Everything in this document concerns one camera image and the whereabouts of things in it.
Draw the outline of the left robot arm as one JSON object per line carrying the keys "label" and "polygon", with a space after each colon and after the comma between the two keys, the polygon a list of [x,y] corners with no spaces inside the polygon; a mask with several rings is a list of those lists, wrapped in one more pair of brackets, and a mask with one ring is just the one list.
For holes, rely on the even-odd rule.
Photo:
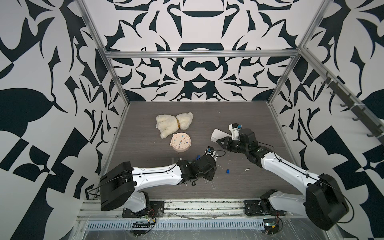
{"label": "left robot arm", "polygon": [[175,164],[157,168],[138,168],[123,162],[100,179],[95,190],[100,191],[101,211],[120,207],[134,214],[149,209],[149,197],[143,190],[159,186],[196,185],[203,178],[212,181],[217,170],[216,152],[205,153],[197,160],[179,159]]}

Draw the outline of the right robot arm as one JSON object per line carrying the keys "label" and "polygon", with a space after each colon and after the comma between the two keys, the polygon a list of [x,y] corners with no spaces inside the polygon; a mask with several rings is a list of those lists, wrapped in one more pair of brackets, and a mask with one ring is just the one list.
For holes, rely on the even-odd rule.
{"label": "right robot arm", "polygon": [[286,161],[276,154],[273,146],[257,141],[250,129],[234,128],[230,131],[227,134],[215,129],[211,135],[212,142],[228,152],[245,155],[251,163],[274,173],[300,192],[295,195],[269,190],[260,197],[256,206],[246,207],[248,216],[290,212],[307,217],[315,226],[328,231],[349,212],[355,211],[332,176],[317,175]]}

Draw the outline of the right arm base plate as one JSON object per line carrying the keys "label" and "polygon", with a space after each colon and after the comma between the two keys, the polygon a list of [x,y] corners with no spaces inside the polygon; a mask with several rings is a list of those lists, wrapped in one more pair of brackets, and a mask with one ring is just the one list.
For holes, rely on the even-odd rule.
{"label": "right arm base plate", "polygon": [[245,214],[248,217],[285,216],[284,211],[275,210],[268,200],[245,200]]}

